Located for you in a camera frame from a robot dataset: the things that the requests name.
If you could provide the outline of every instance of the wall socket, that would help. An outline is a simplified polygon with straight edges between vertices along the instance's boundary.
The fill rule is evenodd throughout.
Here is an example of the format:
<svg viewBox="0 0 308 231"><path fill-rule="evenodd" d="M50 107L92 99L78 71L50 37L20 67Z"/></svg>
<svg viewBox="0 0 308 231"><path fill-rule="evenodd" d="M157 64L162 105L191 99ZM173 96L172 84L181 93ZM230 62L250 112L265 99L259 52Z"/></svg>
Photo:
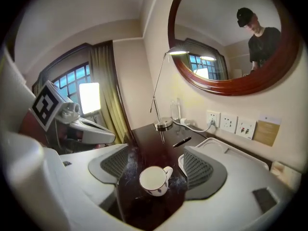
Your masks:
<svg viewBox="0 0 308 231"><path fill-rule="evenodd" d="M236 131L237 116L229 114L221 114L220 118L220 129L225 130L230 133L235 133Z"/></svg>
<svg viewBox="0 0 308 231"><path fill-rule="evenodd" d="M237 123L236 134L246 139L252 140L254 136L256 121L239 118Z"/></svg>
<svg viewBox="0 0 308 231"><path fill-rule="evenodd" d="M206 123L210 126L211 121L215 122L215 127L219 128L220 124L220 112L207 111L206 112Z"/></svg>

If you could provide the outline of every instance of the desk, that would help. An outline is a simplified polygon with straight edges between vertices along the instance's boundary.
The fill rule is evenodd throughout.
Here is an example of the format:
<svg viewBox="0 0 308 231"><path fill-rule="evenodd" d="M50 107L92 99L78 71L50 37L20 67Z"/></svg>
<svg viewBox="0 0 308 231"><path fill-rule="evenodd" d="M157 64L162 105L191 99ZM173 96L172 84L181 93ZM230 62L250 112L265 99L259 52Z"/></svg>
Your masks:
<svg viewBox="0 0 308 231"><path fill-rule="evenodd" d="M125 222L136 228L151 231L183 204L187 184L186 177L178 166L178 158L183 154L184 146L196 146L209 134L198 134L176 124L163 132L165 143L162 142L161 133L156 131L152 124L135 129L132 134L135 141L128 136L124 141L129 144L128 166L119 180L118 198ZM190 141L177 148L172 147L189 136L192 137ZM257 158L269 163L264 158ZM139 185L140 173L149 166L173 168L169 189L161 197L149 195Z"/></svg>

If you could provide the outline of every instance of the white ceiling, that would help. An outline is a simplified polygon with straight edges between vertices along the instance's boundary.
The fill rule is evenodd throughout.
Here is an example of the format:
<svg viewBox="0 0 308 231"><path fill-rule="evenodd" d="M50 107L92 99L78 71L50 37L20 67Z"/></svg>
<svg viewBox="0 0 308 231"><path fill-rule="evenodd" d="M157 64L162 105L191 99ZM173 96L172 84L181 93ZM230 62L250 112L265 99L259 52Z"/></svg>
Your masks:
<svg viewBox="0 0 308 231"><path fill-rule="evenodd" d="M33 0L16 38L15 56L24 74L50 48L75 33L117 20L138 19L143 0Z"/></svg>
<svg viewBox="0 0 308 231"><path fill-rule="evenodd" d="M223 46L230 45L252 36L237 24L236 13L242 7L256 13L262 26L281 29L271 0L182 0L176 24L209 36Z"/></svg>

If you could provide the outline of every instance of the black cap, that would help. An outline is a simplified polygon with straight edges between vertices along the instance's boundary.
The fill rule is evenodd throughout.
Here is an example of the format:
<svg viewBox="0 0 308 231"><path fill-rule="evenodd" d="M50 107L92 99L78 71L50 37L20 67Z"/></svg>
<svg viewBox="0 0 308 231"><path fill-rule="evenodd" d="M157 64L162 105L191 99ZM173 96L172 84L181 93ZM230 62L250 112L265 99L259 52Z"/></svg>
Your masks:
<svg viewBox="0 0 308 231"><path fill-rule="evenodd" d="M237 23L240 27L247 25L254 13L248 8L241 8L237 11L236 17L238 19Z"/></svg>

